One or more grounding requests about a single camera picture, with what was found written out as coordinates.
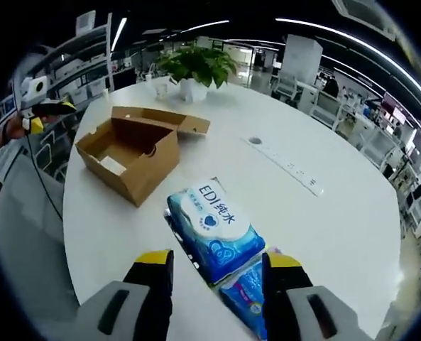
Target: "open cardboard box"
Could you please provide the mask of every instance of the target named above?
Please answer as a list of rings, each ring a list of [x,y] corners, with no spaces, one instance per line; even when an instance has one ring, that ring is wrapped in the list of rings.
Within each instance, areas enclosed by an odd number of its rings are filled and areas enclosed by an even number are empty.
[[[209,125],[173,112],[113,107],[76,148],[88,169],[138,207],[179,163],[177,131],[205,134]]]

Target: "tissue pack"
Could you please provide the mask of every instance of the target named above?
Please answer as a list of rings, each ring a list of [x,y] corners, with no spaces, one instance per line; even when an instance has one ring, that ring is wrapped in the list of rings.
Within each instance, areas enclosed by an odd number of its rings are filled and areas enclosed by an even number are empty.
[[[229,279],[219,289],[225,304],[261,340],[267,340],[262,316],[262,262],[259,261]]]
[[[168,207],[174,230],[208,283],[234,272],[266,245],[216,178],[171,195]]]

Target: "wet wipes package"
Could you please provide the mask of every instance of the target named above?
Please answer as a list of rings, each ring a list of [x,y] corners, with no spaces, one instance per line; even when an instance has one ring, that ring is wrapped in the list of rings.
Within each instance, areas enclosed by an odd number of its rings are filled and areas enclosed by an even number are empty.
[[[230,278],[219,289],[224,303],[261,340],[267,340],[267,331],[262,316],[264,302],[262,294],[262,262]]]
[[[266,245],[216,178],[171,195],[168,207],[173,229],[208,283],[233,273]]]

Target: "box flap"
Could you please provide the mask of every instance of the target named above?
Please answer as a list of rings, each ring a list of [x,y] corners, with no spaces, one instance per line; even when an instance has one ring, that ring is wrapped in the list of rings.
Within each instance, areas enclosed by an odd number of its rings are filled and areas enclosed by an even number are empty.
[[[206,119],[199,119],[176,112],[165,112],[163,110],[138,107],[113,107],[111,117],[153,124],[171,130],[203,134],[207,133],[210,125],[210,121],[207,121]]]

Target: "blue heart logo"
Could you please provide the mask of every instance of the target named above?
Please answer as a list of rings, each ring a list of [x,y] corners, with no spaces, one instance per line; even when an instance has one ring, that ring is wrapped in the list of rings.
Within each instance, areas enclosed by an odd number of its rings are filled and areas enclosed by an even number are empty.
[[[215,218],[213,218],[213,216],[207,215],[204,219],[204,223],[207,226],[215,226],[217,224],[217,221],[215,220]]]

